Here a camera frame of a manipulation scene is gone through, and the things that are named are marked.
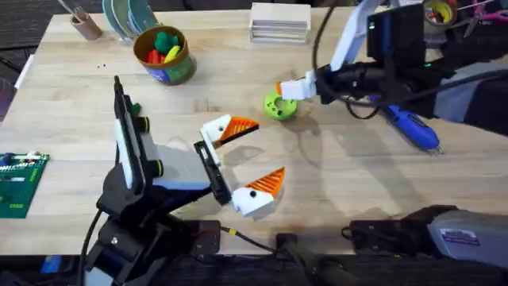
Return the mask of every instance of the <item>pen holder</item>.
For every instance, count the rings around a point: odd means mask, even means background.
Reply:
[[[177,36],[182,48],[173,60],[162,64],[150,64],[148,63],[147,55],[155,48],[154,43],[159,32]],[[196,72],[196,61],[189,52],[187,40],[177,28],[156,25],[147,29],[134,41],[133,51],[137,60],[144,66],[148,74],[161,83],[168,85],[181,84],[190,79]]]
[[[92,41],[99,38],[102,35],[101,28],[95,24],[94,19],[92,19],[89,14],[85,14],[84,16],[83,22],[78,21],[75,17],[71,17],[71,24],[85,37],[85,39]]]

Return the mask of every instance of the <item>blue handle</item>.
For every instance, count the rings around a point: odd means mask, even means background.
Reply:
[[[374,96],[370,96],[369,99],[375,101]],[[401,111],[398,106],[394,105],[381,107],[380,111],[418,148],[427,151],[439,147],[440,142],[436,132],[418,116],[408,111]]]

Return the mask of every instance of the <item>circuit board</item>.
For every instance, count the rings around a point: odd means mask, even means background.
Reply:
[[[25,218],[49,155],[0,153],[0,218]]]

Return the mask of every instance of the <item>wooden table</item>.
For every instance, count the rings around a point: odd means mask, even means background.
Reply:
[[[331,57],[350,11],[336,9],[322,40],[322,63]],[[313,10],[313,32],[324,14]],[[293,121],[271,120],[264,114],[264,96],[275,82],[310,69],[311,44],[251,44],[248,11],[156,16],[185,33],[197,58],[197,73],[182,86],[150,78],[103,15],[94,15],[106,31],[95,42],[86,42],[68,15],[53,17],[0,127],[1,151],[37,149],[52,160],[28,217],[0,220],[0,254],[81,249],[114,162],[114,75],[143,106],[159,144],[190,149],[200,140],[202,124],[223,114],[257,120],[260,130],[219,149],[234,187],[286,166],[282,195],[271,213],[243,218],[209,195],[176,211],[184,218],[219,219],[264,243],[291,231],[316,251],[350,253],[339,230],[355,218],[400,217],[434,203],[508,214],[508,138],[432,120],[446,154],[430,157],[381,117],[356,120],[343,104],[322,106],[318,98],[302,102]],[[259,252],[229,235],[221,251]]]

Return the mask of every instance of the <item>black cable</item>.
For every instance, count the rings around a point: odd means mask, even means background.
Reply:
[[[225,231],[225,232],[227,232],[227,233],[229,233],[229,231],[230,231],[231,229],[230,229],[230,228],[228,228],[228,227],[225,227],[225,226],[221,226],[221,230],[222,230],[222,231]],[[273,249],[273,248],[272,248],[272,247],[270,247],[270,246],[262,245],[262,244],[260,244],[259,242],[256,242],[256,241],[252,240],[251,238],[249,238],[249,237],[245,236],[244,234],[242,234],[242,233],[241,233],[240,231],[238,231],[238,230],[235,230],[235,234],[234,234],[234,235],[238,236],[239,238],[241,238],[241,239],[245,240],[246,242],[248,242],[248,243],[250,243],[250,244],[252,244],[252,245],[255,245],[255,246],[257,246],[257,247],[259,247],[259,248],[261,248],[261,249],[267,250],[267,251],[268,251],[268,252],[270,252],[270,253],[276,253],[276,252],[277,252],[277,251],[276,251],[276,249]]]
[[[83,241],[83,247],[81,248],[81,254],[79,255],[79,264],[78,264],[78,286],[83,286],[83,274],[85,267],[85,256],[87,255],[88,244],[90,243],[90,238],[92,236],[92,232],[94,232],[95,225],[97,225],[98,218],[100,218],[102,211],[97,210],[97,213],[88,228],[87,235],[85,236],[85,240]]]
[[[351,114],[351,116],[353,116],[354,118],[356,119],[361,119],[361,120],[367,120],[367,119],[371,119],[373,117],[375,117],[376,114],[378,114],[379,112],[379,106],[377,107],[374,107],[374,110],[367,116],[365,117],[361,117],[359,116],[351,107],[351,103],[349,101],[346,102],[346,109],[349,111],[349,113]]]
[[[432,95],[434,93],[437,93],[439,91],[444,91],[452,87],[456,87],[465,83],[470,83],[476,80],[481,79],[494,79],[494,78],[506,78],[508,77],[508,70],[502,69],[497,71],[487,71],[478,75],[472,75],[467,78],[458,79],[451,83],[445,83],[443,85],[440,85],[439,87],[430,88],[428,90],[420,91],[416,94],[411,94],[405,98],[402,99],[387,99],[379,102],[359,102],[355,100],[349,100],[343,97],[343,95],[339,95],[336,93],[325,81],[321,73],[318,71],[318,50],[319,50],[319,42],[321,41],[321,36],[323,34],[323,31],[325,30],[326,24],[328,23],[328,20],[330,16],[333,13],[333,10],[335,10],[335,7],[337,7],[339,0],[335,0],[333,4],[329,7],[328,11],[326,12],[325,18],[323,19],[323,22],[319,26],[319,29],[317,30],[317,35],[314,40],[314,46],[312,47],[312,69],[314,70],[314,75],[316,77],[316,87],[320,90],[320,92],[323,95],[327,95],[329,97],[335,98],[337,100],[340,100],[342,102],[346,102],[351,104],[352,106],[368,106],[368,107],[377,107],[377,106],[389,106],[389,105],[397,105],[401,102],[410,101],[419,99],[428,95]]]

